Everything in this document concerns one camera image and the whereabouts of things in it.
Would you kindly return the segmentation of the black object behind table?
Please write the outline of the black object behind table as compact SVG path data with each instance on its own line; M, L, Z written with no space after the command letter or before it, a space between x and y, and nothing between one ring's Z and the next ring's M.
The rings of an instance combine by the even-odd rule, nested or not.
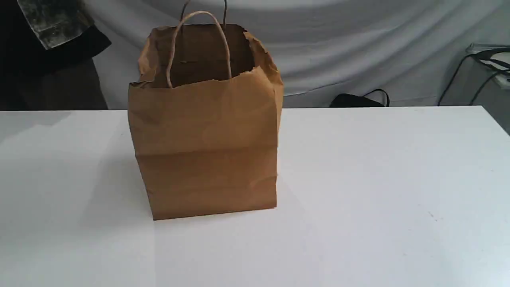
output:
M377 102L367 98L369 94L381 92L384 97L384 103ZM340 93L330 103L329 108L369 108L369 107L390 107L390 97L388 93L380 88L370 91L363 96L357 96L351 93Z

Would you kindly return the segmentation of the person's camouflage shirt torso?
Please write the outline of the person's camouflage shirt torso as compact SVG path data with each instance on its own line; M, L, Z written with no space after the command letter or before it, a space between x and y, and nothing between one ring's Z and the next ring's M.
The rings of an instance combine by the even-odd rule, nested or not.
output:
M1 110L107 110L93 58L111 41L82 0L2 0Z

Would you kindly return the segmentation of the white backdrop cloth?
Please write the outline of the white backdrop cloth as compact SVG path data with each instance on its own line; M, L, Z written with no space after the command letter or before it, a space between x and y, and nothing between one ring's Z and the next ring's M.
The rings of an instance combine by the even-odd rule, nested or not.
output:
M109 109L151 29L176 26L185 0L84 0L112 45L94 58ZM509 43L508 0L227 0L227 22L261 40L284 82L284 106L322 107L339 93L388 92L434 105L471 43Z

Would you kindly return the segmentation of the brown paper bag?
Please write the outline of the brown paper bag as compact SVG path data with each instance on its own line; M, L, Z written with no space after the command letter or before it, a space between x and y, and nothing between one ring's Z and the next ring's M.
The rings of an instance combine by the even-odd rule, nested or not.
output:
M154 220L277 206L284 84L262 42L208 11L156 27L129 84L129 128Z

